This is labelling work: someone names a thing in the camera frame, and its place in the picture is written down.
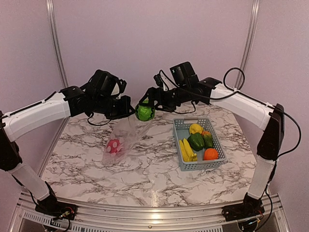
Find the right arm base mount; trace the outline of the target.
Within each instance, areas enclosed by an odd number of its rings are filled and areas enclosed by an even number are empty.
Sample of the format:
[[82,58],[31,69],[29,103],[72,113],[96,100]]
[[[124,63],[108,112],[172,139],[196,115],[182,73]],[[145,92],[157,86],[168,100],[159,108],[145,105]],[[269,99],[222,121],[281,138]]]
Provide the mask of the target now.
[[246,193],[241,203],[224,206],[222,208],[222,215],[226,221],[240,220],[258,215],[261,216],[265,212],[261,199],[262,195],[254,198]]

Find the green watermelon toy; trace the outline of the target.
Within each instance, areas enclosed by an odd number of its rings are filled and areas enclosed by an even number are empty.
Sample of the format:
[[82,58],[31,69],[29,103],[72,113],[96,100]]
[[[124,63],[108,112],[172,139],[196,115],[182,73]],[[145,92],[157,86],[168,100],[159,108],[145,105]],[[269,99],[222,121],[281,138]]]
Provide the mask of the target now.
[[155,116],[155,108],[138,104],[135,108],[135,116],[143,122],[152,120]]

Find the clear zip top bag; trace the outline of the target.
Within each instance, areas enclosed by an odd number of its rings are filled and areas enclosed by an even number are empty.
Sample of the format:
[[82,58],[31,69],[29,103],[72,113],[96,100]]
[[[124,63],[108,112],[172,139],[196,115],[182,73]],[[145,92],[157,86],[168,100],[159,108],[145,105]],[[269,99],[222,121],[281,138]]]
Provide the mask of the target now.
[[107,143],[111,139],[120,140],[120,149],[116,154],[110,154],[106,151],[106,143],[102,156],[102,164],[115,164],[122,160],[130,153],[133,146],[146,135],[147,131],[151,127],[151,124],[152,120],[143,122],[138,120],[135,115],[121,119],[113,128],[113,131],[107,140]]

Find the red apple toy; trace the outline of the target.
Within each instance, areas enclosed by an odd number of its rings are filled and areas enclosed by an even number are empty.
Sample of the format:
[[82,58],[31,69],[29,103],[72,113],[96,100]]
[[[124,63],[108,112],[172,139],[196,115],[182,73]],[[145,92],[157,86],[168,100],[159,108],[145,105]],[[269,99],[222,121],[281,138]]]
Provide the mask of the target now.
[[106,151],[110,154],[113,154],[113,153],[117,153],[120,149],[120,140],[118,139],[111,139],[109,140],[109,142],[107,143],[107,146],[106,146]]

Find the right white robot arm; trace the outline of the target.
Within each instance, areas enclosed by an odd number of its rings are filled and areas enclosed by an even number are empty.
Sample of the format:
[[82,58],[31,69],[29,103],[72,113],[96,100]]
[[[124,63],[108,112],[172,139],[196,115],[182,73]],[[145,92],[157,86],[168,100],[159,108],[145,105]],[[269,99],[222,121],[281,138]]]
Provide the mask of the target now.
[[257,165],[252,183],[239,212],[250,216],[261,205],[276,168],[284,138],[284,118],[288,116],[280,104],[271,105],[230,88],[224,81],[208,77],[199,80],[191,63],[186,61],[170,68],[175,88],[164,91],[162,87],[151,87],[139,101],[139,105],[156,110],[174,112],[176,107],[189,101],[203,102],[224,108],[255,124],[264,133],[257,146]]

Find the yellow bell pepper toy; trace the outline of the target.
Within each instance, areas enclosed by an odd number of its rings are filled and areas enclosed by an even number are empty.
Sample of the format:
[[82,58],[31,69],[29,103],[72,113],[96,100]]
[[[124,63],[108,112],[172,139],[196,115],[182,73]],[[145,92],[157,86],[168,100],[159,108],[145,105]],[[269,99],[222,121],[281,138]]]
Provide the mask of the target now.
[[203,127],[197,123],[191,124],[189,127],[189,133],[195,134],[195,133],[202,133],[204,131]]

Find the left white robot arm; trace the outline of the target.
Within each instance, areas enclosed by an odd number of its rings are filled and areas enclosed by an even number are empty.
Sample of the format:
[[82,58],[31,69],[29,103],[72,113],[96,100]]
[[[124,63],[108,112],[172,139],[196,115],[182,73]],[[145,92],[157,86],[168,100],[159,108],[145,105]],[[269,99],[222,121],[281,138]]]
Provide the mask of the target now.
[[124,95],[126,81],[107,71],[96,70],[81,87],[71,86],[55,91],[46,99],[0,115],[0,168],[9,172],[19,184],[37,199],[38,208],[51,215],[61,211],[51,187],[34,170],[23,163],[16,140],[50,122],[94,113],[109,120],[134,114],[131,98]]

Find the green bell pepper toy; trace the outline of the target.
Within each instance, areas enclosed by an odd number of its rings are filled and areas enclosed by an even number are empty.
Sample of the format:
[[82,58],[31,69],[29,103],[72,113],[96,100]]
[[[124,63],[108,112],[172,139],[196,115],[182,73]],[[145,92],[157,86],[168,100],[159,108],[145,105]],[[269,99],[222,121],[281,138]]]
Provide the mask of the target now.
[[200,151],[204,148],[204,140],[200,133],[191,134],[187,140],[194,151]]

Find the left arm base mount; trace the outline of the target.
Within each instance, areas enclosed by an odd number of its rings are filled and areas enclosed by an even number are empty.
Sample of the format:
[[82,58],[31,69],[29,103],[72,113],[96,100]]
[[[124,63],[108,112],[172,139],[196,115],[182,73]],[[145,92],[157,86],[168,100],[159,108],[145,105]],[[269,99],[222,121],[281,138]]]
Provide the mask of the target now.
[[56,195],[50,185],[45,182],[48,190],[49,195],[47,198],[39,201],[37,200],[35,210],[37,212],[41,212],[50,216],[53,216],[53,220],[59,219],[68,219],[74,220],[77,206],[71,203],[64,203],[57,200]]

